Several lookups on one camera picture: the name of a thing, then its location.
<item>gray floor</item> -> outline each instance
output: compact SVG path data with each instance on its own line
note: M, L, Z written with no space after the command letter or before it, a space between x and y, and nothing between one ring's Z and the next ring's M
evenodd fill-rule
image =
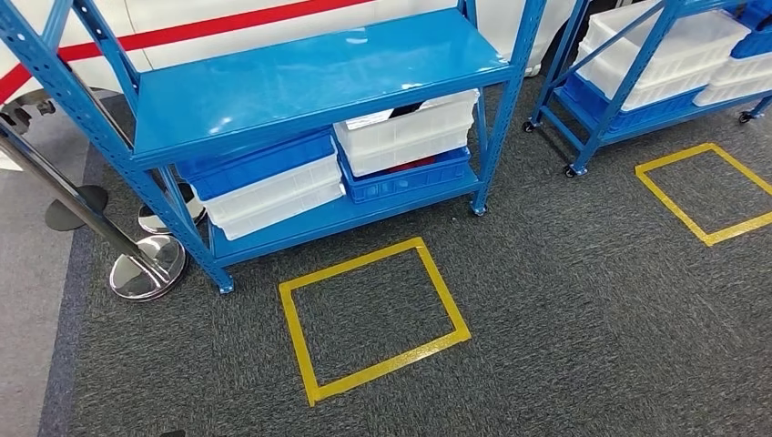
M81 244L41 435L770 435L772 227L708 248L633 172L712 141L772 181L769 127L713 115L611 147L578 179L553 129L513 129L485 217L455 199L288 249L234 267L227 297L194 267L126 304L105 287L116 253ZM721 161L678 166L652 177L706 229L770 210ZM110 170L103 183L141 235L136 198ZM277 285L414 236L472 339L309 408ZM450 329L411 253L295 301L322 382Z
M25 136L76 183L88 142L62 113ZM50 193L27 173L0 170L0 435L34 435L46 391L73 234L46 227Z

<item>blue shelf board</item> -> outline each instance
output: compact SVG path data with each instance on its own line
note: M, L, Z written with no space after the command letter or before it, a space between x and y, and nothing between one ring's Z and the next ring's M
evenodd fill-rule
M133 160L261 148L512 75L456 8L153 70L140 78Z
M565 109L571 113L576 120L581 123L588 132L593 132L596 126L596 122L593 118L580 106L577 105L570 97L565 95L565 92L560 88L554 90L555 99ZM632 126L625 130L619 130L609 134L605 134L601 137L601 144L608 146L610 144L625 141L639 135L654 132L659 129L671 127L685 121L693 120L711 112L720 111L729 107L736 107L745 103L753 102L767 96L772 96L772 90L765 91L763 93L754 94L753 96L746 96L727 100L726 102L719 102L714 105L708 105L706 107L698 107L692 105L689 107L679 108L677 111L663 114L660 118L641 123L639 125Z
M220 228L209 223L209 245L217 263L226 267L277 250L353 229L377 220L469 194L481 187L467 166L463 178L392 196L355 204L349 196L304 212L273 226L228 241Z

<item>perforated metal post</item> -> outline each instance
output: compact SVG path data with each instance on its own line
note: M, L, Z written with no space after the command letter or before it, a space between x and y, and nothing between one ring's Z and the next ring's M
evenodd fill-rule
M91 143L102 152L107 162L163 220L188 253L218 284L220 292L232 291L233 279L218 266L199 235L186 226L184 219L175 211L152 177L132 164L131 142L117 127L115 120L88 87L76 78L69 66L43 42L10 0L0 0L0 37L43 85L48 95L59 103Z
M99 51L113 67L121 90L126 96L128 106L136 117L140 86L139 73L131 64L126 51L92 0L73 0L73 10L91 38L94 39Z
M571 16L565 23L563 36L560 38L560 45L555 52L555 59L553 59L552 64L550 64L550 71L547 73L547 77L544 80L544 83L550 84L550 86L542 86L539 98L536 99L536 108L530 118L530 121L534 126L539 126L542 121L542 106L550 101L554 87L558 85L558 81L555 79L565 67L565 63L568 60L568 48L574 44L576 32L582 22L582 17L587 14L587 8L589 6L590 0L576 0L574 10L571 12Z
M622 105L630 96L633 91L633 87L638 82L638 78L644 73L644 70L649 64L652 56L659 47L667 32L673 26L673 23L678 18L680 12L681 2L663 2L665 4L662 14L656 20L654 27L648 35L648 38L638 52L638 56L635 57L635 61L627 71L625 78L622 80L622 84L614 94L614 98L611 99L611 103L604 111L603 116L598 120L598 124L595 130L591 133L590 138L584 144L583 150L579 153L573 164L569 167L577 174L582 175L587 172L587 161L593 157L597 149L603 145L603 136L611 126L611 121L622 109Z
M761 117L764 114L764 111L769 107L769 104L772 103L772 96L770 97L764 97L761 99L760 102L758 102L758 105L753 108L752 111L750 111L750 115L752 118Z
M520 28L517 31L512 61L510 62L513 75L504 84L504 92L496 112L496 121L493 124L493 132L488 142L488 150L481 163L482 188L474 193L472 199L472 211L477 215L482 215L487 210L486 202L493 181L493 173L496 170L496 163L501 157L503 142L512 123L514 105L520 94L520 87L525 77L525 68L528 67L528 58L531 56L533 42L536 40L536 30L542 20L545 3L544 0L526 0L523 7L523 20L521 20Z

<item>blue metal shelf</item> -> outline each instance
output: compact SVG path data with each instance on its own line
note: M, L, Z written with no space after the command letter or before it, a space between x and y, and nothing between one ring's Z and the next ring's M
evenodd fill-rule
M626 139L638 137L639 135L653 132L655 130L671 127L679 123L683 123L695 118L699 118L705 114L710 114L729 107L736 107L746 103L755 102L764 97L772 96L772 90L763 93L754 94L752 96L740 97L733 100L727 100L726 102L715 103L714 105L708 105L706 107L698 107L692 105L690 107L683 107L677 111L665 113L661 117L650 120L645 123L631 126L625 130L619 130L611 132L601 137L601 147L608 146L609 144L625 141ZM555 89L555 98L560 102L561 106L568 110L574 118L579 121L584 128L588 131L593 131L597 126L597 122L593 120L587 111L581 105L576 104L573 99L565 95L565 92L560 88Z
M269 145L511 75L455 8L172 66L141 76L132 159L152 168Z
M57 1L52 36L67 3ZM58 57L55 38L44 41L12 0L0 0L0 38L227 293L233 279L223 267L235 262L469 193L472 211L482 215L543 9L543 0L526 0L511 61L477 31L474 0L459 0L454 9L140 74L94 0L72 0L137 118L134 143ZM490 135L478 101L477 176L466 168L461 179L400 196L359 205L343 198L235 241L212 229L211 246L203 242L169 167L259 151L334 122L498 83L503 94ZM153 168L165 187L149 174Z
M618 118L622 105L628 96L630 96L635 83L637 83L638 78L643 74L656 49L662 43L662 40L667 35L667 32L673 26L674 22L679 17L685 15L697 14L718 7L723 8L738 5L742 3L743 0L661 0L659 3L653 4L647 12L626 26L619 34L600 45L592 54L586 56L582 61L575 63L564 71L565 65L568 62L568 52L576 39L579 24L587 13L589 2L590 0L579 0L576 3L574 11L566 24L563 38L558 46L555 60L547 74L541 95L536 102L536 108L526 124L523 125L523 128L530 132L533 128L538 127L541 124L542 117L546 117L549 121L554 123L560 133L568 139L569 143L571 143L578 153L574 162L566 169L567 176L577 176L586 173L586 165L590 158L592 158L599 148L609 144L637 137L657 129L692 120L703 116L704 114L727 107L742 105L761 98L762 100L756 108L752 111L747 111L741 117L741 121L745 122L749 119L758 117L770 102L772 102L772 90L770 90L769 92L760 93L755 96L742 97L707 107L698 107L696 105L680 106L679 103L678 105L662 106L662 108L665 109L665 112L659 117L657 114L654 114L654 117L656 117L654 119L640 121L631 124L630 126L622 127L619 124ZM593 57L597 56L638 25L641 25L649 16L654 16L655 13L659 13L659 17L656 19L654 26L649 32L648 38L638 51L635 61L630 66L622 84L617 89L611 101L605 106L603 114L590 114L590 112L582 106L582 102L576 102L567 95L566 90L563 89L566 78L570 78L571 75L576 74L576 70L586 65ZM587 130L589 136L586 141L580 140L571 128L569 128L553 112L553 110L549 108L552 97L555 97L557 103L564 107Z
M314 208L273 226L228 241L220 228L209 224L209 245L217 263L227 267L314 239L353 229L396 216L433 203L469 194L480 188L480 181L467 166L463 178L416 189L365 203L354 203L348 196Z

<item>yellow floor tape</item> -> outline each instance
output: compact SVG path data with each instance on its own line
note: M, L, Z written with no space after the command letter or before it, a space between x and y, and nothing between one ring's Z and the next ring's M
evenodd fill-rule
M349 376L330 382L329 384L319 386L313 371L313 366L311 365L309 349L306 346L306 341L303 337L303 330L300 326L300 319L295 308L295 302L292 300L292 291L410 249L416 249L418 251L423 266L426 268L426 271L429 273L429 278L432 280L432 285L437 289L437 293L440 295L442 306L445 307L448 316L451 318L453 332L443 335L439 339L432 340L411 351L404 352L396 357L370 366L367 369L357 371ZM372 381L408 364L426 358L433 353L447 349L456 343L468 340L472 336L451 297L451 293L448 291L448 287L445 285L445 281L442 280L442 276L440 276L440 272L434 264L432 255L429 254L429 250L426 249L426 244L420 237L409 239L386 249L376 250L368 255L343 262L336 266L297 279L283 282L279 284L279 294L281 296L281 304L284 307L284 314L287 317L289 335L292 338L292 345L295 348L295 355L298 358L300 376L303 379L303 385L306 388L310 406L314 406L317 401L321 401L324 398L343 393L344 391L362 385L365 382Z
M686 226L692 232L694 232L694 234L697 235L699 239L705 242L707 246L713 246L718 242L724 241L725 239L731 239L738 235L745 234L746 232L761 228L762 226L772 223L772 212L768 212L767 214L761 215L759 217L752 218L750 220L746 220L734 226L730 226L729 228L721 229L716 232L708 234L705 231L703 231L702 228L700 228L689 216L687 216L687 214L681 208L679 208L675 204L675 202L671 198L669 198L665 194L665 192L662 191L662 189L658 187L650 177L646 175L646 172L651 171L655 168L660 168L668 164L672 164L676 161L680 161L681 159L690 158L690 157L693 157L694 155L699 155L700 153L704 153L707 151L713 151L716 154L718 154L726 162L731 164L732 167L736 168L740 173L745 175L746 178L749 178L750 180L752 180L754 183L756 183L756 185L764 189L767 192L767 194L772 196L772 186L770 186L764 179L760 178L753 171L751 171L750 168L747 168L746 166L742 165L742 163L740 163L739 161L734 159L731 155L726 153L724 149L722 149L721 147L713 143L705 143L696 147L691 147L686 150L676 152L673 155L668 155L666 157L655 159L645 164L635 166L635 174L651 190L651 192L654 193L654 195L657 196L657 198L659 198L662 201L662 203L664 203L665 206L668 209L670 209L670 211L672 211L673 214L675 214L676 217L681 219L681 221L683 221L684 224L686 224Z

